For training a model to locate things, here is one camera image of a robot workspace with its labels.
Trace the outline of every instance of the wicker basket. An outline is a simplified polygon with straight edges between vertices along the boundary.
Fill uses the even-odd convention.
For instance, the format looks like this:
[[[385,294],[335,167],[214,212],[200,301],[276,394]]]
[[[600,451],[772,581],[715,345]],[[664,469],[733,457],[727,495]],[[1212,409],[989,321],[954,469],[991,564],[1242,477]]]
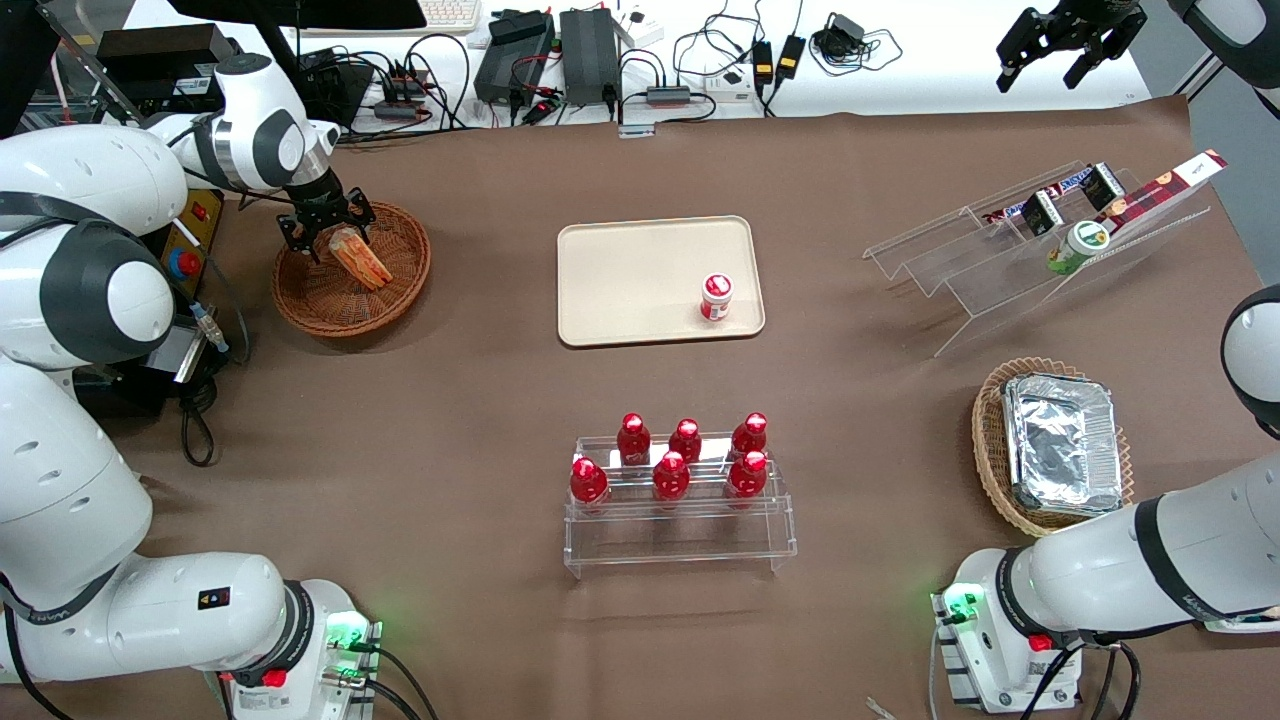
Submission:
[[[1046,510],[1028,510],[1015,498],[1009,479],[1009,443],[1005,432],[1005,402],[1002,388],[1018,375],[1050,373],[1070,378],[1088,379],[1075,368],[1046,357],[1019,357],[996,368],[982,383],[973,404],[973,456],[978,462],[982,489],[987,491],[996,510],[1019,530],[1032,537],[1044,537],[1088,518],[1064,515]],[[1133,465],[1129,462],[1129,442],[1124,430],[1116,428],[1116,450],[1120,454],[1121,493],[1124,503],[1133,502]]]
[[[422,224],[394,205],[374,202],[369,243],[390,270],[387,287],[367,290],[329,252],[330,228],[311,256],[280,249],[271,296],[285,320],[316,337],[351,337],[387,325],[422,292],[431,268],[431,243]]]

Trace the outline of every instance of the red drink bottle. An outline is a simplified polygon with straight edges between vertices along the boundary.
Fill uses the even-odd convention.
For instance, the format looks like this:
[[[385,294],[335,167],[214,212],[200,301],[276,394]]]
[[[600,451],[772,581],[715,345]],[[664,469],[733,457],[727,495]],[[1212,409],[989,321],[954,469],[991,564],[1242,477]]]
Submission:
[[[685,465],[698,462],[703,455],[703,436],[698,432],[698,420],[685,418],[676,425],[676,432],[671,433],[667,450],[673,450],[685,459]]]
[[[680,500],[689,491],[689,468],[678,452],[668,451],[653,468],[653,496],[657,500]]]
[[[728,471],[728,486],[724,487],[727,497],[755,497],[764,491],[764,483],[769,475],[765,471],[768,465],[764,454],[753,450],[739,457]]]
[[[622,429],[618,430],[618,455],[623,465],[649,464],[649,428],[644,427],[644,419],[635,413],[627,413],[622,418]]]
[[[568,489],[579,502],[599,505],[609,498],[609,478],[590,457],[579,457],[568,477]]]
[[[768,420],[762,413],[751,413],[742,420],[742,424],[733,430],[733,457],[741,457],[753,450],[764,452],[764,428]]]

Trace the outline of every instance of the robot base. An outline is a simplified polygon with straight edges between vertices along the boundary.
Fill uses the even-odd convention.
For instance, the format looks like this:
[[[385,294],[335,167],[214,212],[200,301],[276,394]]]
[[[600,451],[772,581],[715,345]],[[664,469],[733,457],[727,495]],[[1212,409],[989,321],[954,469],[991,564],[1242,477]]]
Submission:
[[[1032,651],[1005,618],[996,596],[996,566],[1005,552],[980,550],[960,564],[955,583],[933,596],[934,621],[963,612],[969,621],[943,625],[942,657],[951,696],[959,705],[979,705],[988,714],[1021,712],[1030,703],[1044,669],[1057,650]],[[1062,667],[1036,710],[1074,707],[1080,679],[1080,653]]]
[[[315,603],[315,626],[302,659],[279,688],[244,688],[230,683],[236,720],[346,720],[371,707],[362,691],[321,683],[325,669],[366,671],[364,656],[333,647],[339,641],[374,639],[375,628],[356,611],[351,597],[328,580],[303,580]]]

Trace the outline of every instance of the white table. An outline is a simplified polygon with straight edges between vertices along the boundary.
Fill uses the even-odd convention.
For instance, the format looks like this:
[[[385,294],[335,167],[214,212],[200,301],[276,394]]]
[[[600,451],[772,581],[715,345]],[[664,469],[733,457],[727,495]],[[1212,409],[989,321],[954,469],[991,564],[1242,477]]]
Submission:
[[[773,44],[774,58],[782,50],[782,41],[796,20],[799,0],[762,0],[760,15],[768,40]],[[527,4],[485,1],[485,15],[481,23],[489,20],[488,13],[502,8],[527,9]],[[534,4],[545,9],[547,3]],[[577,3],[550,3],[556,12]],[[668,79],[673,79],[671,65],[672,41],[703,26],[707,15],[716,13],[723,5],[722,0],[652,0],[648,6],[655,12],[664,26],[664,38],[652,46],[668,65]],[[788,81],[772,109],[778,115],[826,115],[829,113],[858,113],[864,115],[920,114],[920,113],[987,113],[1018,110],[1062,110],[1114,108],[1151,97],[1133,59],[1125,54],[1120,60],[1105,61],[1073,91],[1062,85],[1062,76],[1075,60],[1075,53],[1057,53],[1032,64],[1023,70],[1012,90],[1002,95],[996,90],[996,77],[1000,74],[1000,61],[996,45],[1014,23],[1027,0],[883,0],[879,3],[856,3],[854,0],[827,0],[804,4],[797,35],[808,38],[826,22],[828,12],[842,12],[868,31],[887,28],[902,46],[900,60],[882,72],[858,72],[850,76],[831,78],[805,53],[800,60],[795,79]],[[728,13],[753,15],[751,0],[728,0]],[[125,20],[125,28],[189,24],[204,20],[179,15],[165,0],[137,0]],[[248,51],[266,53],[261,36],[252,26],[218,23],[221,32],[234,37]],[[721,20],[716,27],[724,29],[739,45],[748,47],[750,26],[748,23]],[[293,42],[293,31],[285,29],[285,36]],[[303,53],[344,45],[352,51],[376,50],[393,59],[403,58],[408,46],[416,40],[406,35],[325,35],[308,37],[303,33],[301,47]],[[463,78],[463,63],[458,47],[447,40],[431,40],[419,46],[440,77],[449,97],[457,97]],[[471,50],[472,70],[479,67],[483,50]],[[686,55],[686,69],[701,69],[707,63],[722,63],[721,55],[710,50],[705,41]],[[543,76],[543,85],[563,87],[562,74],[552,67]],[[628,63],[623,76],[625,92],[644,90],[653,82],[652,70],[640,63]],[[700,90],[699,78],[689,78],[692,90]],[[374,90],[366,97],[366,105],[379,99],[380,91]],[[460,118],[468,124],[488,127],[489,109],[474,99],[467,87],[468,100],[463,101]],[[698,115],[701,108],[687,110],[650,110],[639,99],[627,105],[627,122],[652,122],[669,117]],[[369,110],[361,111],[356,129],[376,131],[396,127],[371,117]],[[502,124],[507,123],[504,108],[498,109]],[[721,106],[717,118],[759,117],[759,105]],[[603,105],[588,106],[580,111],[570,110],[563,122],[593,123],[603,122],[608,113]]]

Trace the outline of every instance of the red emergency stop button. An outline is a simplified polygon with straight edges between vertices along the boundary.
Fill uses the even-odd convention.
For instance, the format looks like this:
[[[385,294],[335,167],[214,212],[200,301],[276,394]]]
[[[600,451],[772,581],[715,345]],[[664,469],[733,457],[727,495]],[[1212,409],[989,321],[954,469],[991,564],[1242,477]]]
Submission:
[[[178,255],[178,270],[188,278],[200,273],[200,256],[195,252]]]

